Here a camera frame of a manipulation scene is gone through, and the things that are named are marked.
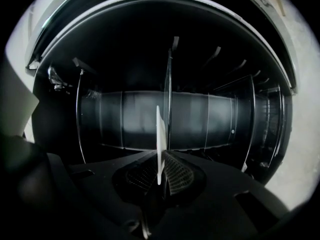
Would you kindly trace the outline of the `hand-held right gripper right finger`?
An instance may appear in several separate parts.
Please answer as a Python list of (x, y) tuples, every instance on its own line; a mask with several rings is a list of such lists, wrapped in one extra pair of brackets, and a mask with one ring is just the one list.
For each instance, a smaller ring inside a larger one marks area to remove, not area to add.
[(207, 176), (196, 164), (196, 156), (177, 151), (164, 151), (164, 175), (169, 201), (193, 201), (205, 189)]

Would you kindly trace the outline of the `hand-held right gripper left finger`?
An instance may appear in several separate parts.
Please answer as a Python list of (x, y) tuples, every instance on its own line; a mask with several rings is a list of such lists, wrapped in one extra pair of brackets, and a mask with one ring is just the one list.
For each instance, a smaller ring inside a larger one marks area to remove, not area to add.
[(152, 185), (157, 183), (157, 174), (157, 152), (151, 151), (119, 168), (112, 176), (112, 183), (124, 202), (141, 205)]

